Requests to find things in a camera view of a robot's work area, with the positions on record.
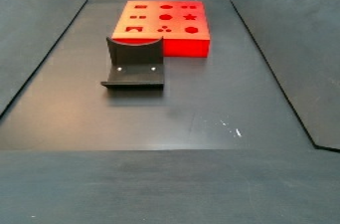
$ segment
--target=circular hole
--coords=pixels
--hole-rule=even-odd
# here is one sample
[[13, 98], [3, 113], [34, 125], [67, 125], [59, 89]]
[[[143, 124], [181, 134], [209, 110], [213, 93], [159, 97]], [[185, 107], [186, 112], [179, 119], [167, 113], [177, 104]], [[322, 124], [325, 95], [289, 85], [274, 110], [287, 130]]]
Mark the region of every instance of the circular hole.
[[171, 5], [162, 5], [161, 8], [162, 8], [162, 9], [170, 9], [170, 8], [171, 8]]
[[169, 14], [161, 14], [161, 15], [159, 15], [159, 19], [167, 21], [167, 20], [171, 19], [171, 15], [169, 15]]

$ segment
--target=dark gray surface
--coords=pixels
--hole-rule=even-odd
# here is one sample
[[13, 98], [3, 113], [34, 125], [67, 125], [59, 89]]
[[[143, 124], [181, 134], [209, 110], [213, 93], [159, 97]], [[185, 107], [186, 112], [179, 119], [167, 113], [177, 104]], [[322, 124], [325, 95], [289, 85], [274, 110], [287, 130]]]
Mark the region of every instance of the dark gray surface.
[[317, 145], [340, 148], [340, 0], [231, 0]]
[[0, 0], [0, 114], [86, 0]]
[[326, 151], [1, 152], [5, 224], [337, 224]]
[[165, 58], [162, 91], [107, 92], [125, 3], [86, 4], [0, 121], [0, 149], [311, 148], [227, 0], [203, 0], [209, 57]]

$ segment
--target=black bracket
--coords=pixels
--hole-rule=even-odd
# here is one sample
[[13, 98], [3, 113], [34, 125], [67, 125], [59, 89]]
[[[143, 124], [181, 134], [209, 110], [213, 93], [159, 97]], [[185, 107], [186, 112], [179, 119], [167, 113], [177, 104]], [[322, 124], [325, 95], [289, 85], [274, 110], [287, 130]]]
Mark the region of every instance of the black bracket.
[[106, 88], [162, 87], [165, 84], [163, 38], [146, 44], [123, 44], [106, 38], [111, 70]]

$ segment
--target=gray floor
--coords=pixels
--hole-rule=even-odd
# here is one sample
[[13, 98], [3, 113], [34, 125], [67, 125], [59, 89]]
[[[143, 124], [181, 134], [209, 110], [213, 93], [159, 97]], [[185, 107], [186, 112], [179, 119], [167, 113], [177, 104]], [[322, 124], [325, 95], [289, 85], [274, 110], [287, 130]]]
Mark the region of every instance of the gray floor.
[[[210, 56], [166, 59], [165, 92], [109, 94], [123, 3], [90, 1], [1, 119], [0, 222], [337, 224], [338, 153], [311, 148], [229, 3], [203, 1]], [[50, 151], [126, 148], [229, 149]]]
[[107, 92], [125, 0], [90, 0], [0, 123], [0, 149], [310, 149], [226, 0], [205, 0], [207, 59], [166, 58], [163, 91]]

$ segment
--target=shape hole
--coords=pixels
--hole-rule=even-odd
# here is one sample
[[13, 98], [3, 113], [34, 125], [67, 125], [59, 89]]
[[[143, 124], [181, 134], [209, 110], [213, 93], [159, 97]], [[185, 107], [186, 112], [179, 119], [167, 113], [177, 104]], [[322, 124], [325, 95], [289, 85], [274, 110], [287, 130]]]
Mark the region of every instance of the shape hole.
[[143, 27], [126, 27], [125, 32], [141, 32]]
[[171, 5], [162, 5], [161, 8], [162, 8], [162, 9], [170, 9], [170, 8], [171, 8]]
[[163, 20], [163, 21], [167, 21], [167, 20], [171, 19], [171, 15], [170, 14], [161, 14], [159, 19]]
[[135, 5], [134, 8], [135, 9], [146, 9], [147, 5]]
[[185, 32], [186, 32], [186, 33], [190, 33], [190, 34], [194, 34], [194, 33], [197, 33], [197, 28], [194, 28], [194, 27], [186, 27], [186, 28], [185, 28]]

